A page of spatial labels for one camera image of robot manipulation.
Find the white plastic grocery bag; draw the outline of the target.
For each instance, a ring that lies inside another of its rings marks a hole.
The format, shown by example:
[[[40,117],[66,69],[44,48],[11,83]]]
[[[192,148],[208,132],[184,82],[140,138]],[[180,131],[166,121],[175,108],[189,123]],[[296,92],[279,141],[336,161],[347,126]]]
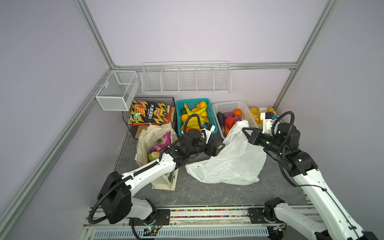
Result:
[[[250,185],[258,182],[267,154],[262,147],[248,142],[242,131],[248,127],[247,120],[237,122],[224,139],[225,147],[220,153],[208,160],[187,164],[187,173],[206,184]]]

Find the purple snack bag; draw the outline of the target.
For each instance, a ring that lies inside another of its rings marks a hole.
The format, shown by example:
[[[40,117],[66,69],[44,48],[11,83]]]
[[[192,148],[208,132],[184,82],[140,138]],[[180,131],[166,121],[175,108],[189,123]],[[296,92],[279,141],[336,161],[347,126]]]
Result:
[[[158,141],[150,148],[150,153],[161,152],[172,143],[171,132],[165,133]]]

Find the green chips bag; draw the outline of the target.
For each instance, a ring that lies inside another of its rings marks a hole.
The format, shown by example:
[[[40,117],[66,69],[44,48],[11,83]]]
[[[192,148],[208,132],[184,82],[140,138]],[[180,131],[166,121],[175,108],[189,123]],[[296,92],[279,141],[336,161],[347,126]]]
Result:
[[[150,154],[148,154],[148,161],[152,162],[154,160],[157,160],[160,157],[161,152],[155,151]]]

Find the cream canvas tote bag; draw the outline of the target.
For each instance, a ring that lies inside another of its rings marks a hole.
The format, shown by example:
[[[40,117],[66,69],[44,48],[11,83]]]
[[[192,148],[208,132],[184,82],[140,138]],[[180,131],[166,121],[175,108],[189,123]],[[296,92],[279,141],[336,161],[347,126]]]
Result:
[[[164,125],[148,125],[141,131],[135,160],[140,167],[159,159],[160,153],[177,140],[178,136],[171,123]],[[166,173],[151,182],[156,190],[174,191],[178,172]]]

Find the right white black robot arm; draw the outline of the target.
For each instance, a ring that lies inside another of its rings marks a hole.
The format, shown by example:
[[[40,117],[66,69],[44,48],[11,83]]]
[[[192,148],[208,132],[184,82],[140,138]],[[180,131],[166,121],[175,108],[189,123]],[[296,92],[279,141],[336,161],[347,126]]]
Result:
[[[346,211],[324,180],[318,165],[299,149],[300,131],[294,125],[295,114],[285,112],[273,122],[268,133],[258,128],[243,128],[248,142],[260,146],[277,161],[289,184],[302,188],[318,211],[322,222],[307,218],[281,198],[265,202],[263,215],[268,223],[283,222],[309,240],[376,240]]]

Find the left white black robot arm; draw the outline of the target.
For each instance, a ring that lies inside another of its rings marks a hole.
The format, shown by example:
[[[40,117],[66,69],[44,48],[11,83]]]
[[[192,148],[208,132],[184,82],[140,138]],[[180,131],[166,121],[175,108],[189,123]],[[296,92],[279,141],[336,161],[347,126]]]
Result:
[[[125,218],[139,219],[146,225],[155,223],[158,209],[149,199],[135,198],[136,193],[159,177],[186,165],[191,158],[201,153],[216,157],[225,147],[224,143],[210,138],[213,125],[204,128],[200,120],[198,125],[199,129],[184,130],[176,141],[161,150],[156,160],[123,174],[110,173],[89,212],[88,223],[116,224]]]

